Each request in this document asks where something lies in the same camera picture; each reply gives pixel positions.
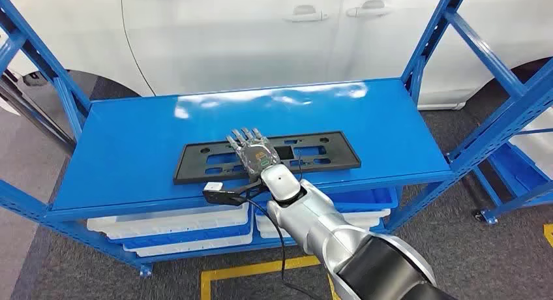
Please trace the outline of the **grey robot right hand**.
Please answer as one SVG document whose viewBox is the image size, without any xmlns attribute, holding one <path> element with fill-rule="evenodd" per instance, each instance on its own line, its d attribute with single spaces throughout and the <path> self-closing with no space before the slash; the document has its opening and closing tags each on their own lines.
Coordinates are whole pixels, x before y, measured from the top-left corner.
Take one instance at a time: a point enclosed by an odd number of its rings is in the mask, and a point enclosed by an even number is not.
<svg viewBox="0 0 553 300">
<path fill-rule="evenodd" d="M 251 181 L 257 180 L 264 169 L 280 164 L 276 149 L 257 128 L 232 129 L 232 135 L 227 135 L 226 139 Z"/>
</svg>

